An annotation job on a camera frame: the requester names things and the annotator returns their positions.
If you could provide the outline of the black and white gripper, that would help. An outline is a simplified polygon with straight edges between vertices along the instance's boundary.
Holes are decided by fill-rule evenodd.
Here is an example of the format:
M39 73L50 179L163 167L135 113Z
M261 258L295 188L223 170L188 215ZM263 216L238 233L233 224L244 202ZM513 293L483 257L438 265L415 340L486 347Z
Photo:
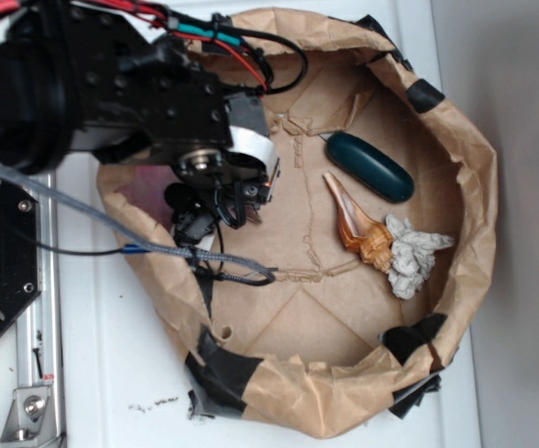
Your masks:
M182 156L173 169L187 185L172 183L164 190L178 245L197 245L214 232L214 215L196 189L216 216L231 228L240 228L249 212L254 214L271 201L280 176L280 159L261 99L252 93L233 93L225 98L225 109L232 146Z

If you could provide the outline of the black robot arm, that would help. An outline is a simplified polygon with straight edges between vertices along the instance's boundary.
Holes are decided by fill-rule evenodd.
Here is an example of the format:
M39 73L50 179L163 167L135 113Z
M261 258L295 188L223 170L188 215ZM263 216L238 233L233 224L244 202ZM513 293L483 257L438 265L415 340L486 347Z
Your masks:
M86 152L168 166L182 245L241 227L280 173L259 94L226 87L176 35L146 41L128 13L166 18L133 1L0 1L0 163L36 174Z

